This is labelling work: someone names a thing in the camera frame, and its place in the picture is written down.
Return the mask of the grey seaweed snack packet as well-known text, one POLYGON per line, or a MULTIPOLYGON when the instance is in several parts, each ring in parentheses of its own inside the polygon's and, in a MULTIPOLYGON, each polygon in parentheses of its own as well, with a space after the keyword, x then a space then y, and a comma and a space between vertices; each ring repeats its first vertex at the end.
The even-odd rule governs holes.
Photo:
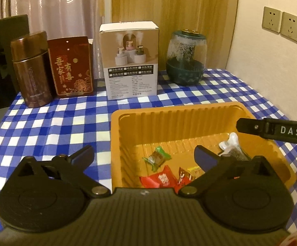
POLYGON ((229 155, 235 157, 238 161, 249 161, 251 157, 242 149, 239 144, 238 135, 235 132, 229 134, 228 140, 219 143, 219 156, 229 155))

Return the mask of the yellow biscuit snack packet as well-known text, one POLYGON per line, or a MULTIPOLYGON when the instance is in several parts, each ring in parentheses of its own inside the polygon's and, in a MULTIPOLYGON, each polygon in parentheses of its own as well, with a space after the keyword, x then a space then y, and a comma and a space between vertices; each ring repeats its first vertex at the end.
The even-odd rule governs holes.
POLYGON ((205 174, 205 171, 199 166, 188 168, 187 171, 190 173, 192 180, 195 180, 205 174))

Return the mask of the dark red coffee candy packet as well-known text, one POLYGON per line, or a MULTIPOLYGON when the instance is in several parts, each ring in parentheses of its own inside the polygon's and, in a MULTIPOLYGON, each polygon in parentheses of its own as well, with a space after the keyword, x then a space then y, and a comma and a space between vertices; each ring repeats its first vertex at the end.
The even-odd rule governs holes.
POLYGON ((192 182, 192 175, 184 170, 183 168, 179 167, 178 169, 178 185, 185 186, 192 182))

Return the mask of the red snack packet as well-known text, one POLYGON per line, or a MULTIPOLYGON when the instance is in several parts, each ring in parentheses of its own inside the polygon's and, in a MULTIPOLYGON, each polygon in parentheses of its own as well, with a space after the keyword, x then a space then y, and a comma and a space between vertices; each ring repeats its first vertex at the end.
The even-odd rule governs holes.
POLYGON ((168 165, 165 165, 161 172, 139 177, 139 180, 144 188, 172 188, 176 194, 184 187, 178 185, 178 177, 173 174, 168 165))

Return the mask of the green brown candy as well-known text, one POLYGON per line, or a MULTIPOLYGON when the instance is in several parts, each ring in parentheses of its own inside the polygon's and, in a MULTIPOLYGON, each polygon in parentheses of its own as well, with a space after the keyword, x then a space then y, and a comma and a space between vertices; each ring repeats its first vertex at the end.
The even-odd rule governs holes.
POLYGON ((164 151, 161 146, 155 148, 154 152, 149 157, 143 157, 143 160, 151 165, 152 171, 157 172, 159 167, 165 163, 165 161, 169 161, 171 156, 164 151))

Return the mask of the blue white checkered tablecloth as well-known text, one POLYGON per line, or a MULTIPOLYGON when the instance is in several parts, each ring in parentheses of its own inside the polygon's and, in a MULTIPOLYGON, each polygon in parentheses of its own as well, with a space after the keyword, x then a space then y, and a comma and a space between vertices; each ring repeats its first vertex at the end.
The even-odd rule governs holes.
POLYGON ((40 108, 28 108, 22 96, 16 96, 0 123, 0 190, 23 157, 50 160, 88 144, 95 150, 95 160, 86 174, 111 188, 111 114, 118 109, 232 101, 241 102, 256 118, 284 118, 250 84, 222 69, 206 70, 203 82, 193 87, 173 84, 161 72, 155 96, 108 100, 105 82, 97 80, 94 86, 92 96, 56 99, 40 108))

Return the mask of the orange plastic tray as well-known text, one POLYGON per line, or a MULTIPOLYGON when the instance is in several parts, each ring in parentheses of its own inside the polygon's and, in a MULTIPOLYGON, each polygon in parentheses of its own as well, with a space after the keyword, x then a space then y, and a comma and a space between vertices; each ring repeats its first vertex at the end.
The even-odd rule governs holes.
POLYGON ((119 109, 111 116, 112 187, 140 188, 139 178, 152 175, 144 161, 156 147, 171 156, 166 165, 178 169, 197 164, 194 149, 202 145, 219 153, 219 143, 236 132, 240 118, 254 115, 240 102, 174 107, 119 109))

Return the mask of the red chinese gift box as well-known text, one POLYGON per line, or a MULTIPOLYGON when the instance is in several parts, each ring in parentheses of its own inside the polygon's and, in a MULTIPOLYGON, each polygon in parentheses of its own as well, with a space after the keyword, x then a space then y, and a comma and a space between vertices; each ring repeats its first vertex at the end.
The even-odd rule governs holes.
POLYGON ((59 98, 94 93, 92 49, 86 36, 50 39, 48 53, 59 98))

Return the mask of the green glass dome jar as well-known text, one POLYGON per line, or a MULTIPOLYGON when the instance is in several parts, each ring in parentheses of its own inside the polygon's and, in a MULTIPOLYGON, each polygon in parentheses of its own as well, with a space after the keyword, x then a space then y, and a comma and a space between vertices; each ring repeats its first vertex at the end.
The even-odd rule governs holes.
POLYGON ((174 31, 166 57, 166 72, 178 85, 197 85, 203 78, 207 59, 207 39, 195 30, 174 31))

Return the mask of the brown metal tin canister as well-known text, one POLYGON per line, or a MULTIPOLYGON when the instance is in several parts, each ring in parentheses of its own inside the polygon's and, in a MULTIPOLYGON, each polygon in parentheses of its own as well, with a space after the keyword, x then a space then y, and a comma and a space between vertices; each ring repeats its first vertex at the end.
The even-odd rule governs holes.
POLYGON ((12 62, 26 106, 38 108, 56 97, 45 31, 28 34, 10 43, 12 62))

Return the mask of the yellow brown curtain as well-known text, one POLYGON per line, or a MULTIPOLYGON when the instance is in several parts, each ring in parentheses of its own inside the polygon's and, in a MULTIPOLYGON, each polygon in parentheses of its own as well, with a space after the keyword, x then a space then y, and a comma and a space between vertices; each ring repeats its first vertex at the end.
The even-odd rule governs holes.
POLYGON ((207 68, 226 67, 238 0, 111 0, 112 21, 153 21, 159 29, 159 69, 166 68, 171 35, 189 29, 207 38, 207 68))

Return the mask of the white humidifier product box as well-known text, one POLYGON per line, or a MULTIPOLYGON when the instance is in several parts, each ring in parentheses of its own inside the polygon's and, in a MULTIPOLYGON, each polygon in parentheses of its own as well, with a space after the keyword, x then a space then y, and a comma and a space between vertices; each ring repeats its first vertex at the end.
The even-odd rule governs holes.
POLYGON ((99 39, 109 100, 157 94, 159 28, 153 21, 102 24, 99 39))

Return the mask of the white sheer curtain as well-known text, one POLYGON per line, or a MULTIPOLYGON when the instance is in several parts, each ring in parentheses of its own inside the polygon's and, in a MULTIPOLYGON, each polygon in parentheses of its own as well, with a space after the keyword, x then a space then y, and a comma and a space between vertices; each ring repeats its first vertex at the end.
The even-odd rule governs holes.
POLYGON ((0 18, 27 15, 30 32, 48 39, 86 36, 92 42, 94 78, 103 78, 99 27, 101 0, 0 0, 0 18))

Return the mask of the right wall power socket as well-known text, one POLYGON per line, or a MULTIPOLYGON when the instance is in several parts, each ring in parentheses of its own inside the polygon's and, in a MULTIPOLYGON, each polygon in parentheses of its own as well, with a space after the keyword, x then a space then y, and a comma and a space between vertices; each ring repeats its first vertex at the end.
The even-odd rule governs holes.
POLYGON ((297 42, 297 16, 287 12, 282 13, 280 34, 297 42))

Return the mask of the wall power socket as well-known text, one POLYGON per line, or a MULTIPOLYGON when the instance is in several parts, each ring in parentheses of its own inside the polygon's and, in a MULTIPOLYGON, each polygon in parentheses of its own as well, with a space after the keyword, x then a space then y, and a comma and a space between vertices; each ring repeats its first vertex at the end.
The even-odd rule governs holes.
POLYGON ((297 42, 297 16, 287 12, 282 13, 280 34, 297 42))
POLYGON ((280 33, 282 12, 278 9, 264 7, 262 17, 262 28, 280 33))

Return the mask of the left wall power socket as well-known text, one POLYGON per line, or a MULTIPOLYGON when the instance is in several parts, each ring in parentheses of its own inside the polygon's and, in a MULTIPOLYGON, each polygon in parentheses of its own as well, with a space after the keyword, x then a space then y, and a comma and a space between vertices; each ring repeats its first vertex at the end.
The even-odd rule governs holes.
POLYGON ((264 7, 262 17, 262 28, 280 33, 282 12, 278 9, 264 7))

